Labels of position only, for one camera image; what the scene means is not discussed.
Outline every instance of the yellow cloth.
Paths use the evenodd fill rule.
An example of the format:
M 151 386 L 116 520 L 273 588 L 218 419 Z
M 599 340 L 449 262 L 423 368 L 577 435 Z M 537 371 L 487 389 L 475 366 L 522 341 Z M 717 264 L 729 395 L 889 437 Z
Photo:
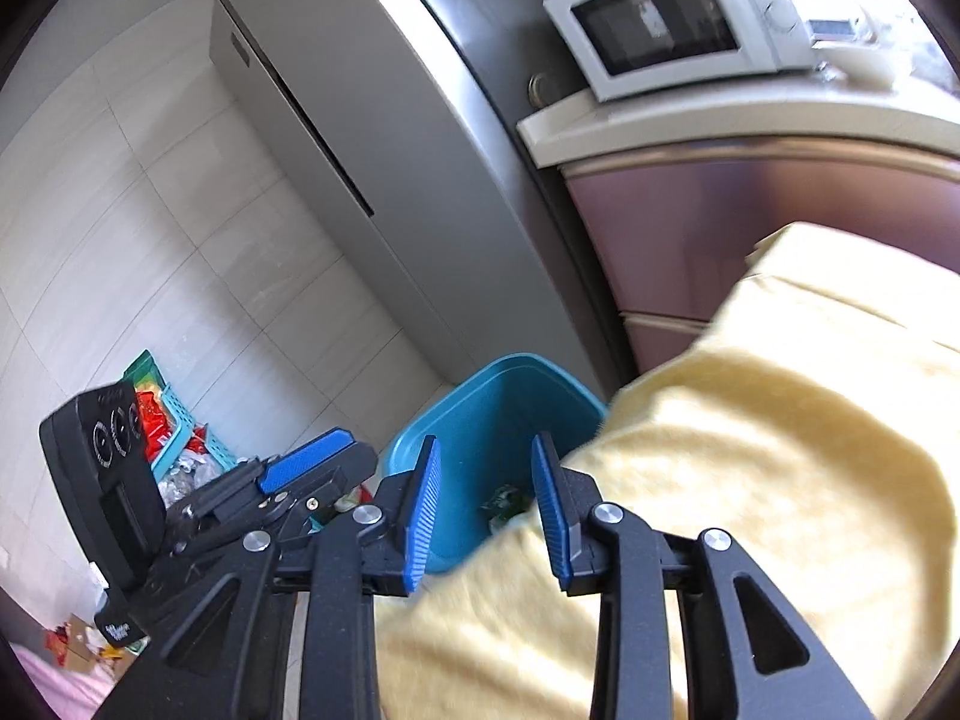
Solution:
M 960 277 L 795 224 L 568 464 L 656 529 L 733 533 L 887 720 L 956 640 L 958 458 Z M 599 601 L 560 593 L 526 517 L 378 613 L 389 720 L 587 717 Z M 669 622 L 685 717 L 675 610 Z

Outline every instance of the teal basket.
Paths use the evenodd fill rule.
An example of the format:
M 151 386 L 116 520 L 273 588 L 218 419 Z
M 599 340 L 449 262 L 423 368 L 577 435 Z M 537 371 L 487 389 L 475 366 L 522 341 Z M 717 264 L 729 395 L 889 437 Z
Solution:
M 535 354 L 501 357 L 411 422 L 384 458 L 387 476 L 411 470 L 424 437 L 440 441 L 440 504 L 427 573 L 459 565 L 486 538 L 483 504 L 501 485 L 533 496 L 530 448 L 550 431 L 563 458 L 591 440 L 607 407 L 553 362 Z
M 173 388 L 167 385 L 160 394 L 160 400 L 163 402 L 167 413 L 174 420 L 174 429 L 170 435 L 170 440 L 163 445 L 162 450 L 154 458 L 150 469 L 154 473 L 154 479 L 157 482 L 168 470 L 173 467 L 176 459 L 181 456 L 181 452 L 186 449 L 187 442 L 193 435 L 193 426 L 196 424 L 190 410 L 181 403 L 181 399 L 176 397 Z M 236 456 L 230 452 L 223 443 L 213 435 L 208 426 L 206 428 L 206 439 L 203 441 L 206 445 L 206 451 L 213 457 L 224 471 L 229 471 L 237 465 Z
M 173 420 L 173 432 L 170 434 L 170 440 L 163 445 L 162 450 L 150 463 L 150 470 L 154 474 L 154 479 L 159 482 L 163 474 L 173 467 L 176 459 L 181 456 L 181 452 L 186 449 L 186 445 L 193 435 L 193 426 L 196 422 L 189 408 L 181 403 L 181 399 L 176 397 L 173 388 L 166 383 L 163 374 L 157 367 L 157 363 L 154 362 L 154 357 L 147 349 L 144 349 L 139 357 L 124 371 L 124 378 L 134 384 L 143 378 L 151 378 L 152 381 L 162 387 L 160 402 Z M 209 426 L 206 428 L 206 439 L 203 443 L 206 445 L 206 451 L 208 451 L 210 457 L 213 457 L 224 471 L 229 471 L 237 465 L 236 456 L 223 445 L 218 437 L 213 435 Z

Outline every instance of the cabinet drawer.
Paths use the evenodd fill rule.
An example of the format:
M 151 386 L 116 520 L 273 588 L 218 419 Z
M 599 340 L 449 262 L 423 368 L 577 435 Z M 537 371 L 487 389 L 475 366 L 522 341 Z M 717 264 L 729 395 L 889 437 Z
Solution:
M 627 314 L 623 324 L 640 373 L 646 373 L 683 354 L 706 327 L 706 324 L 699 322 L 670 322 L 659 317 L 636 314 Z
M 960 184 L 939 175 L 731 159 L 577 175 L 568 186 L 621 311 L 710 319 L 745 274 L 754 245 L 792 221 L 856 233 L 960 271 Z

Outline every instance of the blue trash bin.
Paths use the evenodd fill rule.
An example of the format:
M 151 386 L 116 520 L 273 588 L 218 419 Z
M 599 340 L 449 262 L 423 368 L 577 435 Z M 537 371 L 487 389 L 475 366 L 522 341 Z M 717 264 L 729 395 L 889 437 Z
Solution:
M 491 362 L 431 406 L 398 435 L 386 455 L 387 476 L 408 471 L 424 437 L 440 440 L 443 483 L 426 570 L 459 565 L 490 536 L 481 507 L 501 485 L 533 496 L 530 442 L 553 435 L 561 458 L 591 440 L 607 414 L 568 372 L 534 354 Z

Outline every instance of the white microwave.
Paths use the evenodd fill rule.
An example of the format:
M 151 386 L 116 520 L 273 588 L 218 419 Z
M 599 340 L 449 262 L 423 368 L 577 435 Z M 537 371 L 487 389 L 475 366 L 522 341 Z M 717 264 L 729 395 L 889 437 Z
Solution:
M 544 0 L 597 100 L 820 61 L 791 0 Z

